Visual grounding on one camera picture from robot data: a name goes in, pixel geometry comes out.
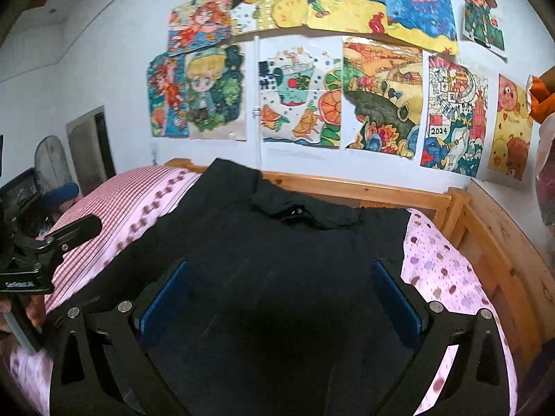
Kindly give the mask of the person's left hand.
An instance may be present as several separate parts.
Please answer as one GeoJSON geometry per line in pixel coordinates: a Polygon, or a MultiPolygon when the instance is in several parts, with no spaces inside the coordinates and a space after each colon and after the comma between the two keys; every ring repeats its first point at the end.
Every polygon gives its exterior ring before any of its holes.
{"type": "MultiPolygon", "coordinates": [[[[11,301],[6,295],[0,298],[0,313],[1,323],[0,331],[11,332],[8,322],[6,321],[5,314],[11,312],[11,301]]],[[[44,303],[44,295],[30,296],[30,302],[26,307],[27,318],[32,322],[34,327],[42,325],[46,318],[46,310],[44,303]]]]}

